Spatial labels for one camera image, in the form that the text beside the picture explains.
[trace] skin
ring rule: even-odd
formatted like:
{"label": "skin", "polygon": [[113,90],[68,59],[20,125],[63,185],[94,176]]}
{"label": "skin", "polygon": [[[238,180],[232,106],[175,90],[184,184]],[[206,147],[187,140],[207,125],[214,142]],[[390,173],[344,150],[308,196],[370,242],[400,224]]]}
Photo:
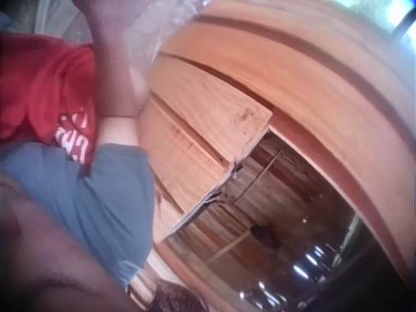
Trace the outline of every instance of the skin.
{"label": "skin", "polygon": [[[130,71],[124,32],[143,11],[137,0],[74,0],[96,52],[97,144],[138,146],[147,87]],[[11,311],[140,311],[85,250],[0,172],[1,291]]]}

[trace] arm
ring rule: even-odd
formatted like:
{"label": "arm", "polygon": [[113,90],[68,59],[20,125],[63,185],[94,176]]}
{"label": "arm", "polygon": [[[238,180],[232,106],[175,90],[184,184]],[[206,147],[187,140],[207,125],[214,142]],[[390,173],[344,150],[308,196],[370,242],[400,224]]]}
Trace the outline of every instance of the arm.
{"label": "arm", "polygon": [[124,46],[128,22],[134,20],[138,1],[74,0],[84,12],[92,33],[96,60],[96,111],[100,117],[97,145],[137,146],[136,118],[146,103],[145,82],[131,80]]}

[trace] hand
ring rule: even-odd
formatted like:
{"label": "hand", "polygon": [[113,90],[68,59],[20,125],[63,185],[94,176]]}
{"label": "hand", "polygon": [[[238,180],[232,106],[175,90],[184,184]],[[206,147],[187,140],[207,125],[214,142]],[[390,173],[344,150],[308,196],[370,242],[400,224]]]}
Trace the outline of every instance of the hand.
{"label": "hand", "polygon": [[143,13],[151,0],[72,0],[89,23],[124,30]]}

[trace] blue shirt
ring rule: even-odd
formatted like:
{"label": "blue shirt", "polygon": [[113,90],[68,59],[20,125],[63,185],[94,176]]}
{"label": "blue shirt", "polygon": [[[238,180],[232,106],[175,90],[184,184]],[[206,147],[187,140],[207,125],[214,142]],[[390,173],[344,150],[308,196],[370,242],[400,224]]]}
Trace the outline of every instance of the blue shirt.
{"label": "blue shirt", "polygon": [[144,267],[152,248],[154,184],[142,149],[105,144],[86,171],[64,149],[29,142],[2,151],[0,168],[123,287]]}

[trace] hair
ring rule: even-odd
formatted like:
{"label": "hair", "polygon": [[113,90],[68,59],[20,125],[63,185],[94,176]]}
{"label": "hair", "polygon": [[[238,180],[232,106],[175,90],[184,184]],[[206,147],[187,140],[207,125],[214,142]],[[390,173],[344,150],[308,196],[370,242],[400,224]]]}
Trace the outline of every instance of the hair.
{"label": "hair", "polygon": [[161,280],[146,312],[209,312],[209,306],[189,289]]}

